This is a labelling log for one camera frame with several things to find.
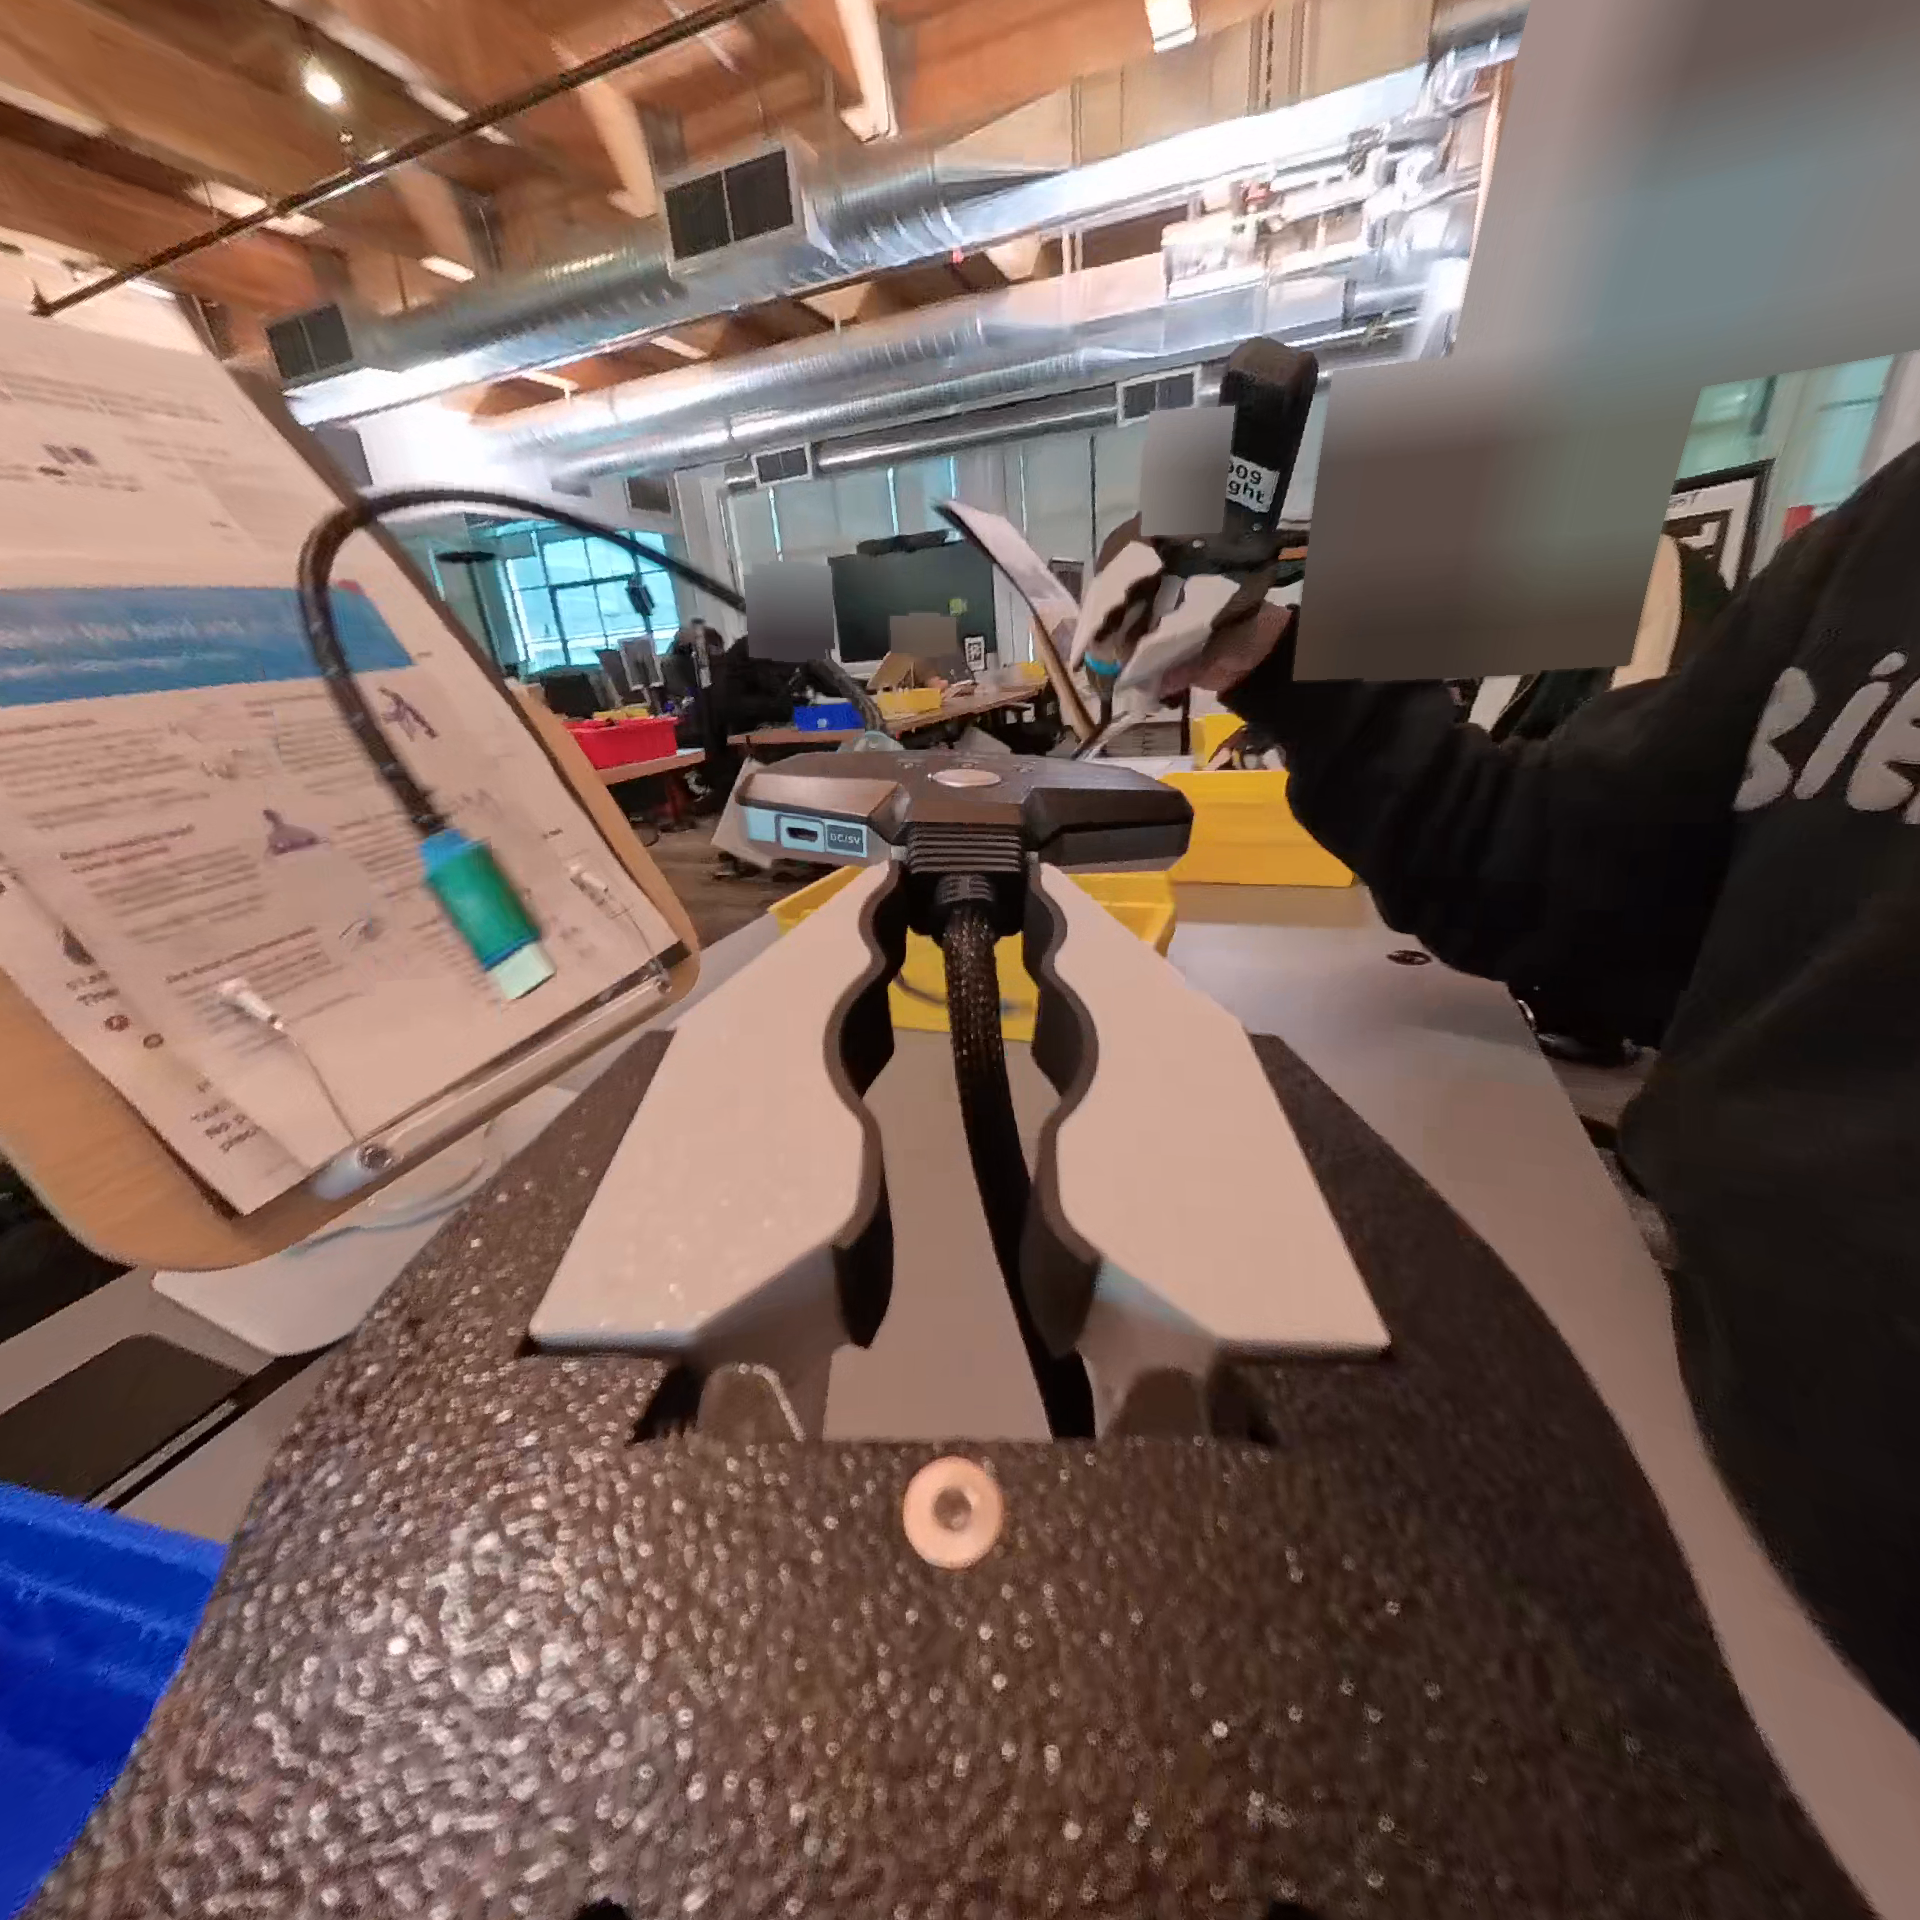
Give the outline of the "black wall monitor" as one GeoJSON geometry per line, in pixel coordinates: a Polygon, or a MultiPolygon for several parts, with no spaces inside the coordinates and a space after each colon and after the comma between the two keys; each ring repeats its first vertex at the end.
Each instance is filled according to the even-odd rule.
{"type": "Polygon", "coordinates": [[[948,615],[957,653],[977,636],[994,653],[994,567],[963,542],[918,542],[887,557],[834,557],[838,660],[875,665],[890,653],[900,615],[948,615]]]}

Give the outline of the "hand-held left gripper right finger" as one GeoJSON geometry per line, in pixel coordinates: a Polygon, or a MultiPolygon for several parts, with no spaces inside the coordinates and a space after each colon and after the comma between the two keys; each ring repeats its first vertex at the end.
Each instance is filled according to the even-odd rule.
{"type": "Polygon", "coordinates": [[[1388,1321],[1256,1039],[1072,874],[1026,874],[1026,1312],[1088,1373],[1375,1360],[1388,1321]]]}

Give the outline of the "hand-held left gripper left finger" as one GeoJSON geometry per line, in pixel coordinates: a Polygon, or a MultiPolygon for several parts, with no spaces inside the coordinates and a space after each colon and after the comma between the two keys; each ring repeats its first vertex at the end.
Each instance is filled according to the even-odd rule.
{"type": "Polygon", "coordinates": [[[826,1364],[875,1342],[900,1235],[872,1089],[900,971],[903,881],[872,865],[676,1021],[534,1347],[826,1364]]]}

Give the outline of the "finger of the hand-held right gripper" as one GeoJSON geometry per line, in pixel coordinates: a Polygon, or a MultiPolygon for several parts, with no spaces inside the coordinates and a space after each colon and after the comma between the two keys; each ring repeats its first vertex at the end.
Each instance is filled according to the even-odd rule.
{"type": "Polygon", "coordinates": [[[1253,586],[1233,576],[1179,576],[1171,611],[1154,611],[1123,665],[1123,702],[1175,702],[1198,683],[1210,653],[1253,620],[1253,586]]]}
{"type": "Polygon", "coordinates": [[[1131,660],[1154,620],[1160,586],[1164,557],[1150,541],[1125,541],[1109,558],[1099,558],[1078,602],[1072,660],[1131,660]]]}

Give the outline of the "person's black hoodie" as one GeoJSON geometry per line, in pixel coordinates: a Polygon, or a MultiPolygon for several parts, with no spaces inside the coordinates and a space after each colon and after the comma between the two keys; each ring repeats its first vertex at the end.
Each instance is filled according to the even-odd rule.
{"type": "Polygon", "coordinates": [[[1766,669],[1729,854],[1624,1170],[1664,1215],[1721,1478],[1867,1691],[1920,1722],[1917,447],[1795,531],[1699,665],[1766,669]]]}

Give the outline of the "large blue plastic bin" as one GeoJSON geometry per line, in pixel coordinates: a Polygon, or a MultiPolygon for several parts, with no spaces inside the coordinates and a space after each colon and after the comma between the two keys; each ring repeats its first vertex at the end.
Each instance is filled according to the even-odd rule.
{"type": "Polygon", "coordinates": [[[224,1547],[0,1487],[0,1913],[20,1913],[170,1691],[224,1547]]]}

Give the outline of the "person's right hand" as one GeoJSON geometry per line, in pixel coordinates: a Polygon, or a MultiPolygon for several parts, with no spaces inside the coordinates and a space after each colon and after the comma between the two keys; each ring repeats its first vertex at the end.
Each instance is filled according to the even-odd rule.
{"type": "Polygon", "coordinates": [[[1241,683],[1291,683],[1297,679],[1299,611],[1263,600],[1233,625],[1217,625],[1191,665],[1191,683],[1230,702],[1241,683]]]}

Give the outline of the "person's right forearm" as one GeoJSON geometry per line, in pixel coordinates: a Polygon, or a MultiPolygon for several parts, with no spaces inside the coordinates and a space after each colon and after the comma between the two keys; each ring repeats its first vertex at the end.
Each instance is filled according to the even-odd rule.
{"type": "Polygon", "coordinates": [[[1551,1036],[1659,1045],[1729,865],[1760,665],[1733,631],[1602,693],[1551,739],[1493,739],[1447,683],[1241,683],[1297,819],[1388,932],[1508,986],[1551,1036]]]}

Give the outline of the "silver ventilation duct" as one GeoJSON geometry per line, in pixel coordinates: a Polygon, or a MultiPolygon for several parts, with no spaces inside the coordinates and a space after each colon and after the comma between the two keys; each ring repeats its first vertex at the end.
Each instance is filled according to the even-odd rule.
{"type": "Polygon", "coordinates": [[[686,172],[663,218],[586,256],[483,280],[407,317],[323,305],[267,329],[284,388],[330,375],[483,375],[550,369],[601,351],[711,319],[741,305],[971,256],[1042,227],[1081,227],[1179,199],[1270,162],[1350,159],[1359,131],[1420,107],[1427,71],[1404,68],[1273,113],[1179,131],[1116,159],[1042,170],[967,159],[957,140],[903,140],[850,159],[791,146],[686,172]]]}
{"type": "Polygon", "coordinates": [[[1123,265],[1050,280],[686,375],[640,375],[540,403],[483,419],[477,432],[499,458],[528,458],[573,481],[627,467],[676,475],[881,423],[1198,369],[1243,339],[1375,351],[1396,344],[1420,308],[1415,290],[1352,296],[1336,280],[1263,280],[1191,297],[1116,305],[1144,290],[1150,281],[1123,265]]]}

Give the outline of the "wooden document stand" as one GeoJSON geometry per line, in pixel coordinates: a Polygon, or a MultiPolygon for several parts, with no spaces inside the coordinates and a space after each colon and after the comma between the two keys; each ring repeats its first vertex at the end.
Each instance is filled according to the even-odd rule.
{"type": "Polygon", "coordinates": [[[1099,723],[1065,669],[1072,631],[1078,631],[1078,600],[1005,516],[967,506],[967,501],[937,501],[937,516],[948,526],[957,526],[994,567],[994,576],[1005,576],[1005,586],[1024,600],[1026,625],[1033,625],[1033,660],[1042,665],[1062,723],[1072,727],[1072,739],[1081,751],[1099,723]]]}

